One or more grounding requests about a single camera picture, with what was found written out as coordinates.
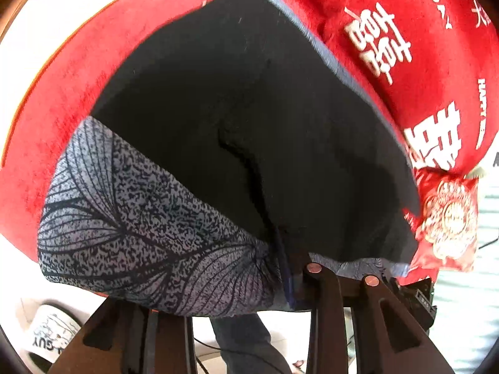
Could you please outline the red plush wedding pillow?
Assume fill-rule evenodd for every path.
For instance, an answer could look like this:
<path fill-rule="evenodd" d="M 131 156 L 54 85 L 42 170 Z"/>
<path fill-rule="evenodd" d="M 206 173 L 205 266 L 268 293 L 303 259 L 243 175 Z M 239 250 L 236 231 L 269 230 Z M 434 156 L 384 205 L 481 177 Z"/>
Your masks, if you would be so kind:
<path fill-rule="evenodd" d="M 498 131 L 498 34 L 478 0 L 298 0 L 403 133 L 414 166 L 472 170 Z"/>

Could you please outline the black and grey patterned pants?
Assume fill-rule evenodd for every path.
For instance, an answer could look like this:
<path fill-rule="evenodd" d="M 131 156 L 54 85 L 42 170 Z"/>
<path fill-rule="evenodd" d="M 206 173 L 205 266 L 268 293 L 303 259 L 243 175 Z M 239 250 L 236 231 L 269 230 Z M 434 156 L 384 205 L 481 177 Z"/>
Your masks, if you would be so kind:
<path fill-rule="evenodd" d="M 215 0 L 126 58 L 57 161 L 54 283 L 180 316 L 285 305 L 278 245 L 407 264 L 419 196 L 386 118 L 282 0 Z"/>

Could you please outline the red plush wedding blanket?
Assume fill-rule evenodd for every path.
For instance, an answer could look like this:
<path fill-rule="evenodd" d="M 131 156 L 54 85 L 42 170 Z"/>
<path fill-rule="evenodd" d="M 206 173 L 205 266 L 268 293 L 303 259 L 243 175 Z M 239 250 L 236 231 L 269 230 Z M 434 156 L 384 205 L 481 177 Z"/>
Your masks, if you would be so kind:
<path fill-rule="evenodd" d="M 77 23 L 36 66 L 1 156 L 1 233 L 31 260 L 51 175 L 72 133 L 125 57 L 161 25 L 205 0 L 112 0 Z M 338 52 L 333 20 L 354 0 L 284 0 Z"/>

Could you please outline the dark trouser leg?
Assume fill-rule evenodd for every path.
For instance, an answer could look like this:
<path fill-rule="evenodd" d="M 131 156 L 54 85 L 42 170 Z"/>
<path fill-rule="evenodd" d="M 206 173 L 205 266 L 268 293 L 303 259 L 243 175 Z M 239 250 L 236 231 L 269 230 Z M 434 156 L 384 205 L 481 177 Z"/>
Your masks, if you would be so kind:
<path fill-rule="evenodd" d="M 260 317 L 254 314 L 212 318 L 211 326 L 227 373 L 291 373 Z"/>

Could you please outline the white printed slipper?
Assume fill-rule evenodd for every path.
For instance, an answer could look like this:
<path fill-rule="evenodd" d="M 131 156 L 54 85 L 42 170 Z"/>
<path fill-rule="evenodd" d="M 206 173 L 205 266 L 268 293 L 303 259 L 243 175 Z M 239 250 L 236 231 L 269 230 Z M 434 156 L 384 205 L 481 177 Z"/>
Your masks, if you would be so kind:
<path fill-rule="evenodd" d="M 38 367 L 47 371 L 80 329 L 80 322 L 64 310 L 42 304 L 28 329 L 25 343 L 28 356 Z"/>

